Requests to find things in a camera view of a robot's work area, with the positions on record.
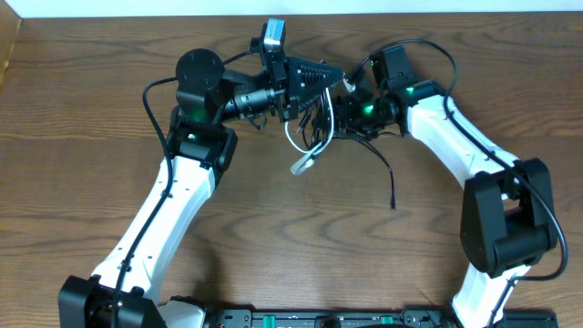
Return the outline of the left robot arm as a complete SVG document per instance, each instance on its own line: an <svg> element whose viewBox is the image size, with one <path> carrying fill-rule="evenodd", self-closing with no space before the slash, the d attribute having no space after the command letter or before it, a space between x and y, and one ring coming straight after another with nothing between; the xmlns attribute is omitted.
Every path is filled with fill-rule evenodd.
<svg viewBox="0 0 583 328"><path fill-rule="evenodd" d="M206 48L183 55L173 77L177 105L158 133L164 158L145 202L111 253L58 295L64 327L204 327L208 310L187 297L160 301L172 259L197 212L231 164L238 138L228 124L272 114L296 119L342 79L339 67L288 56L267 38L251 41L261 72L232 71Z"/></svg>

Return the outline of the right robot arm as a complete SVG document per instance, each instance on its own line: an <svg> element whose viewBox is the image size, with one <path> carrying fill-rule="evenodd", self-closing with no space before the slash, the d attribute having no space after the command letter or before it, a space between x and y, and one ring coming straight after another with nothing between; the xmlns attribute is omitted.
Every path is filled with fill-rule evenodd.
<svg viewBox="0 0 583 328"><path fill-rule="evenodd" d="M369 144L397 125L401 135L428 147L461 185L460 240L469 266L451 301L459 327L555 327L554 313L507 313L519 282L556 279L568 260L553 206L550 174L540 159L521 160L476 128L451 98L452 89L421 81L401 41L376 50L370 63L379 94L363 86L364 64L344 79L348 90L334 109L338 137ZM559 268L533 277L529 270L555 247Z"/></svg>

